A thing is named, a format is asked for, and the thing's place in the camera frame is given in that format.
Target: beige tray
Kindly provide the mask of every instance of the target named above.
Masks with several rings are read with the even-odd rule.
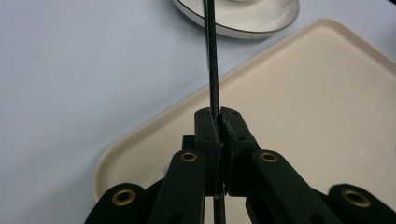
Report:
[[[316,21],[220,81],[220,104],[239,111],[260,146],[280,152],[311,187],[349,183],[396,210],[396,63],[329,20]],[[93,183],[97,200],[122,182],[160,179],[193,113],[198,91],[111,146]],[[227,199],[228,223],[248,223],[242,199]],[[205,223],[212,223],[207,200]]]

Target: white plate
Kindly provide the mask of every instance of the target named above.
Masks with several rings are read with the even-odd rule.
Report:
[[[314,189],[349,183],[396,210],[396,63],[343,25],[317,21],[233,70],[220,81],[220,103]],[[160,179],[203,107],[208,89],[110,147],[95,200],[119,183],[146,188]],[[228,223],[248,223],[243,199],[226,204]],[[205,223],[211,212],[207,200]]]
[[[173,0],[188,18],[205,25],[203,0]],[[265,38],[291,25],[299,13],[298,0],[216,0],[216,30],[235,38]]]

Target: white tablecloth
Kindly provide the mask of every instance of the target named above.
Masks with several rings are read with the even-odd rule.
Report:
[[[300,4],[267,40],[219,36],[219,73],[319,18],[396,61],[391,2]],[[170,0],[1,1],[0,223],[83,223],[105,148],[207,83],[204,29]]]

